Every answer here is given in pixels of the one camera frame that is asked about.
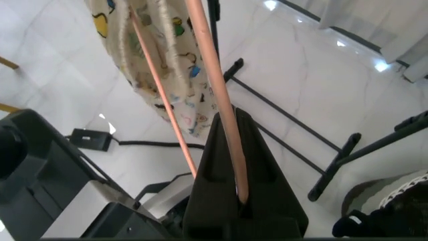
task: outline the white marble floor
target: white marble floor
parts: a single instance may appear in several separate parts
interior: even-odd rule
[[[425,82],[406,82],[400,66],[332,30],[317,30],[315,21],[281,3],[221,0],[218,28],[224,70],[243,58],[237,78],[339,147],[359,132],[360,149],[428,109]],[[121,140],[175,140],[104,51],[82,0],[0,0],[0,56],[21,66],[0,66],[0,102],[35,109],[65,135],[87,128],[115,131]],[[227,85],[233,104],[321,168],[334,158],[330,147],[254,95]],[[331,236],[354,185],[428,167],[428,132],[421,131],[344,166],[312,203],[306,195],[320,175],[263,136],[310,219],[307,237]],[[179,149],[112,144],[107,153],[84,152],[131,195],[189,171]],[[192,150],[196,162],[201,154]]]

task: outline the metal rack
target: metal rack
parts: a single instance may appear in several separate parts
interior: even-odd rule
[[[208,2],[208,11],[209,11],[209,21],[211,25],[211,34],[213,36],[213,42],[218,55],[219,44],[218,44],[218,35],[217,35],[217,22],[220,21],[220,3],[219,3],[219,0],[207,0],[207,2]],[[277,110],[279,113],[281,113],[282,115],[284,115],[285,117],[289,118],[291,121],[293,121],[294,123],[302,127],[305,131],[308,131],[310,134],[314,135],[317,139],[319,139],[320,141],[328,145],[330,148],[337,151],[337,155],[332,160],[331,164],[327,167],[326,170],[322,170],[321,168],[319,168],[319,166],[317,166],[315,163],[313,163],[311,160],[303,156],[301,153],[299,153],[297,150],[295,150],[291,146],[287,145],[284,141],[282,141],[279,137],[275,136],[265,127],[263,127],[259,123],[256,123],[257,127],[260,130],[262,130],[269,137],[271,137],[273,140],[278,142],[281,146],[289,150],[291,153],[299,157],[303,162],[305,162],[306,164],[308,164],[310,167],[312,167],[313,169],[315,169],[317,172],[321,174],[321,178],[317,181],[315,186],[312,188],[312,190],[308,194],[308,199],[312,202],[316,201],[321,196],[321,194],[327,188],[328,184],[333,180],[333,177],[336,175],[338,170],[343,165],[350,163],[351,161],[354,161],[362,156],[372,153],[373,151],[376,151],[382,147],[385,147],[391,143],[394,143],[395,141],[401,140],[405,137],[408,137],[409,135],[412,135],[413,133],[416,133],[428,127],[428,111],[427,111],[418,116],[414,116],[403,121],[401,124],[395,127],[395,131],[392,134],[387,135],[384,138],[378,141],[375,141],[374,143],[351,154],[352,150],[355,148],[355,146],[358,144],[358,142],[361,139],[360,133],[351,134],[351,136],[349,136],[348,140],[345,142],[345,144],[341,148],[336,146],[327,138],[323,137],[322,135],[317,133],[315,130],[305,125],[302,121],[298,120],[296,117],[286,112],[284,109],[280,108],[278,105],[270,101],[268,98],[264,97],[263,95],[261,95],[260,93],[258,93],[257,91],[249,87],[248,85],[244,84],[241,80],[236,78],[234,75],[243,67],[243,65],[244,65],[243,59],[242,58],[238,59],[232,65],[232,67],[230,67],[224,73],[225,81],[228,82],[232,80],[235,83],[239,84],[241,87],[248,90],[250,93],[254,94],[256,97],[258,97],[260,100],[264,101],[266,104],[268,104],[269,106]]]

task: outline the pink stick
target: pink stick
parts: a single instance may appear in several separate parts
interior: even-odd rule
[[[199,49],[205,63],[209,81],[213,88],[214,97],[219,107],[221,123],[225,130],[227,144],[235,172],[238,198],[245,204],[248,199],[247,165],[243,154],[241,137],[233,114],[232,105],[227,93],[225,80],[221,73],[220,63],[215,52],[207,18],[203,11],[201,0],[186,0],[187,9],[192,21]]]
[[[196,166],[195,166],[195,163],[192,160],[192,156],[191,156],[191,154],[189,152],[189,148],[187,147],[187,144],[186,144],[186,142],[185,142],[185,140],[183,138],[183,135],[181,134],[180,127],[177,124],[177,120],[175,118],[174,112],[173,112],[173,110],[171,108],[171,105],[169,104],[167,95],[165,94],[165,91],[163,89],[163,86],[162,86],[162,83],[161,83],[161,79],[159,78],[159,74],[156,71],[156,68],[155,68],[155,66],[153,64],[153,61],[152,61],[152,58],[151,58],[150,54],[148,53],[148,48],[147,48],[145,42],[142,40],[142,36],[141,36],[140,30],[139,30],[139,27],[138,27],[138,20],[137,20],[137,17],[135,15],[134,9],[130,6],[129,10],[130,10],[130,16],[131,16],[132,25],[134,26],[134,29],[135,29],[136,35],[138,37],[138,40],[140,42],[141,48],[142,48],[142,50],[144,52],[144,55],[146,56],[148,67],[150,68],[150,71],[152,72],[154,81],[156,83],[156,86],[157,86],[159,94],[160,94],[160,97],[162,98],[162,101],[163,101],[163,104],[165,105],[165,108],[167,110],[168,116],[171,119],[171,124],[173,125],[174,132],[175,132],[175,134],[176,134],[176,136],[177,136],[177,138],[179,140],[181,149],[183,150],[183,153],[185,155],[187,164],[189,165],[189,168],[190,168],[190,170],[192,172],[192,175],[193,175],[193,177],[196,177]]]

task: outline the sheer curtain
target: sheer curtain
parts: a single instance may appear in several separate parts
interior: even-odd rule
[[[388,63],[410,65],[415,82],[428,74],[427,0],[288,0],[321,18],[320,29],[340,27],[381,47]]]

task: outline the cartoon print cloth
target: cartoon print cloth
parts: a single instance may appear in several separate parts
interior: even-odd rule
[[[178,63],[183,78],[173,68],[158,10],[158,1],[130,0],[140,20],[140,31],[169,98],[182,133],[206,139],[217,112],[202,57],[184,1],[168,0],[174,26]],[[137,35],[126,1],[87,0],[102,43],[134,90],[157,114],[169,121]]]

